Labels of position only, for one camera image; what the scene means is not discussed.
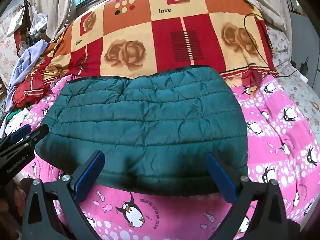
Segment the person's left hand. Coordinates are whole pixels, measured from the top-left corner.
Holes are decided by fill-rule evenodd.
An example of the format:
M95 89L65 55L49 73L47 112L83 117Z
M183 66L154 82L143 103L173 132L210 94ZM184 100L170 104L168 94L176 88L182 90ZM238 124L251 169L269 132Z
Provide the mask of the person's left hand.
M25 192L16 179L1 186L1 239L19 239L25 198Z

